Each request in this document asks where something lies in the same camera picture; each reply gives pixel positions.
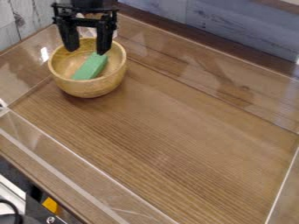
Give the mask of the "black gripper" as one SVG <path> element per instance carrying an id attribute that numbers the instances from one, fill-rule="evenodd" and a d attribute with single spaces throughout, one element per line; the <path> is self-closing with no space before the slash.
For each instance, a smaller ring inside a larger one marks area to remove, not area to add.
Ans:
<path id="1" fill-rule="evenodd" d="M 97 54 L 102 55 L 111 46 L 113 31 L 117 28 L 117 0 L 54 0 L 53 23 L 58 27 L 65 49 L 73 52 L 79 47 L 75 26 L 95 27 Z"/>

